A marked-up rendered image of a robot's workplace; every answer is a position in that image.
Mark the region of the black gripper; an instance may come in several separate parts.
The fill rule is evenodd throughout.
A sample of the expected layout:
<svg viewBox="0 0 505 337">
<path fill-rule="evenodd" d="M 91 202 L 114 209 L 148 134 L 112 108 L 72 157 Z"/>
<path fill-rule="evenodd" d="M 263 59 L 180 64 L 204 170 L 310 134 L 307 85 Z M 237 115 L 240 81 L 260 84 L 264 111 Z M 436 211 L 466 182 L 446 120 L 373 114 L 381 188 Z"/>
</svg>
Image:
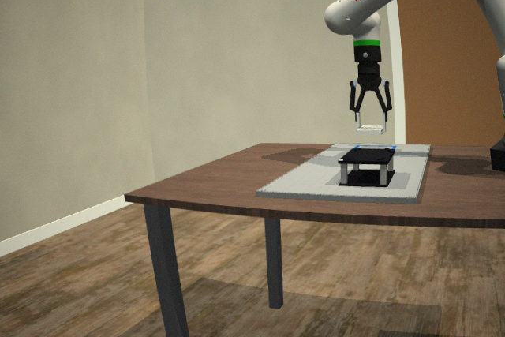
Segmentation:
<svg viewBox="0 0 505 337">
<path fill-rule="evenodd" d="M 383 110 L 383 132 L 387 132 L 387 112 L 392 109 L 391 97 L 389 92 L 389 81 L 382 80 L 380 77 L 380 65 L 379 64 L 358 64 L 358 79 L 356 81 L 350 82 L 351 92 L 350 92 L 350 110 L 355 112 L 355 121 L 357 122 L 357 130 L 361 128 L 361 117 L 360 108 L 365 96 L 365 91 L 374 91 L 380 102 L 380 106 Z M 359 95 L 357 105 L 355 104 L 355 94 L 357 83 L 361 86 L 361 93 Z M 383 101 L 382 95 L 380 94 L 379 86 L 383 84 L 387 99 L 387 108 Z M 386 112 L 386 113 L 385 113 Z"/>
</svg>

